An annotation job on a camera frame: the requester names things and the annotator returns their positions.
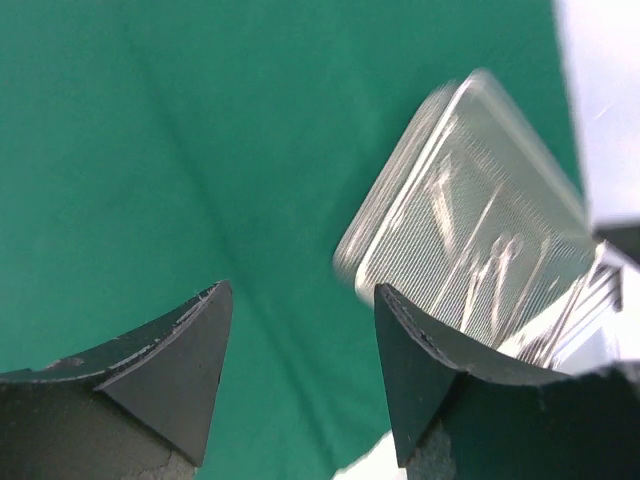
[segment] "green cloth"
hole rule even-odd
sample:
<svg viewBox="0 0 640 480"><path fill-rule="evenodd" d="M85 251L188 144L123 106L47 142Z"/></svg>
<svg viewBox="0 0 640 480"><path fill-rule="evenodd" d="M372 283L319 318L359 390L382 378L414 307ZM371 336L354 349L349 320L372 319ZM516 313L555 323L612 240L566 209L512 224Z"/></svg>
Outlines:
<svg viewBox="0 0 640 480"><path fill-rule="evenodd" d="M4 0L0 369L218 279L235 310L199 480L321 480L389 428L331 255L436 87L492 70L575 178L547 1Z"/></svg>

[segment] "white surface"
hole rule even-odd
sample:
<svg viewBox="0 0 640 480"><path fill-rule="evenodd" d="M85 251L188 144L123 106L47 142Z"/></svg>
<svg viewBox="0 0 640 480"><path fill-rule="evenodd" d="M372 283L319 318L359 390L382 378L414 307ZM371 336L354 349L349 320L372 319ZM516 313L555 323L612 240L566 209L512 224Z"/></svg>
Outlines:
<svg viewBox="0 0 640 480"><path fill-rule="evenodd" d="M622 270L622 314L612 326L620 358L640 360L640 272L627 266Z"/></svg>
<svg viewBox="0 0 640 480"><path fill-rule="evenodd" d="M640 219L640 2L555 6L591 225Z"/></svg>
<svg viewBox="0 0 640 480"><path fill-rule="evenodd" d="M404 468L398 468L396 446L391 432L355 463L338 470L333 480L407 480Z"/></svg>

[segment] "green fabric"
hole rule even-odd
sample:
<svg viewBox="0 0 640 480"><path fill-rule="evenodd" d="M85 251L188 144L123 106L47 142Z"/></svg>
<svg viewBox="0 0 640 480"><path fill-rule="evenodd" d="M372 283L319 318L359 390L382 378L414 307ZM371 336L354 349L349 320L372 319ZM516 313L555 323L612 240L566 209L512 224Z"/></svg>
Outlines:
<svg viewBox="0 0 640 480"><path fill-rule="evenodd" d="M389 428L331 255L431 90L489 68L575 178L546 1L1 5L0 368L229 278L200 480L327 479Z"/></svg>

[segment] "green background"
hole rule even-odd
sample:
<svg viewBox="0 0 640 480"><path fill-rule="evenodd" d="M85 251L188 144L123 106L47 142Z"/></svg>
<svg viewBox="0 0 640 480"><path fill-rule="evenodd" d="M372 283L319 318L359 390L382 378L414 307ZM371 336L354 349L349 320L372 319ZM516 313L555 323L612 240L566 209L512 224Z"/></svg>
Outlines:
<svg viewBox="0 0 640 480"><path fill-rule="evenodd" d="M430 91L492 70L576 178L547 1L0 7L0 369L229 278L200 480L327 479L389 428L331 255Z"/></svg>

